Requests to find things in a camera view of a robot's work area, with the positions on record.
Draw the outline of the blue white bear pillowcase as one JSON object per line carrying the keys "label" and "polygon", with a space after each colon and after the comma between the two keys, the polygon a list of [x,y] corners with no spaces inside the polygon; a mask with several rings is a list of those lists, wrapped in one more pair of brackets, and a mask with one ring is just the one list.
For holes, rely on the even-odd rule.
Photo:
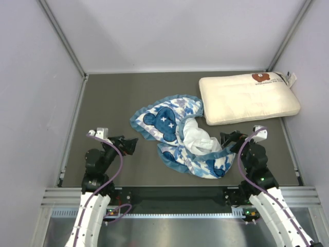
{"label": "blue white bear pillowcase", "polygon": [[174,95],[141,108],[130,118],[130,124],[146,140],[158,141],[159,157],[169,168],[219,179],[231,168],[235,154],[199,128],[196,119],[203,111],[201,99]]}

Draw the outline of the cream bear pillow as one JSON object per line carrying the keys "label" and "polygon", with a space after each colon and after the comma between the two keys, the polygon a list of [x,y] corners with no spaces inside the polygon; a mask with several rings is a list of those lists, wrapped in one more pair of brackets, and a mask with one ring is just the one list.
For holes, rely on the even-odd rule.
{"label": "cream bear pillow", "polygon": [[210,126],[294,116],[301,105],[282,73],[203,77],[199,90]]}

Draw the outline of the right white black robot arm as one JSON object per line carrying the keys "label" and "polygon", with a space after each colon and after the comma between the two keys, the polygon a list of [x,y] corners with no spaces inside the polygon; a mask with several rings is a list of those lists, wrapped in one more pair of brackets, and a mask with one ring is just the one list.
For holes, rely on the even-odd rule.
{"label": "right white black robot arm", "polygon": [[269,168],[266,149],[259,143],[267,139],[267,129],[255,126],[250,136],[234,131],[221,133],[221,145],[237,155],[237,165],[244,178],[239,196],[252,204],[265,222],[277,246],[322,246],[300,225],[282,195],[282,190]]}

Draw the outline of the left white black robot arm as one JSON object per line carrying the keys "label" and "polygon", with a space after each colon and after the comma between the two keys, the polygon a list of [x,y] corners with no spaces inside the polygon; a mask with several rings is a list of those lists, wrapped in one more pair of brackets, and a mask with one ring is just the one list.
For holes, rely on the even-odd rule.
{"label": "left white black robot arm", "polygon": [[[116,222],[132,209],[130,203],[119,203],[111,210],[107,207],[116,200],[113,180],[123,167],[123,157],[133,155],[138,138],[87,136],[99,141],[102,149],[90,149],[85,154],[78,213],[65,246],[97,246],[102,223],[108,220],[108,216],[116,216],[113,220]],[[114,178],[110,179],[106,171],[117,156],[120,166]]]}

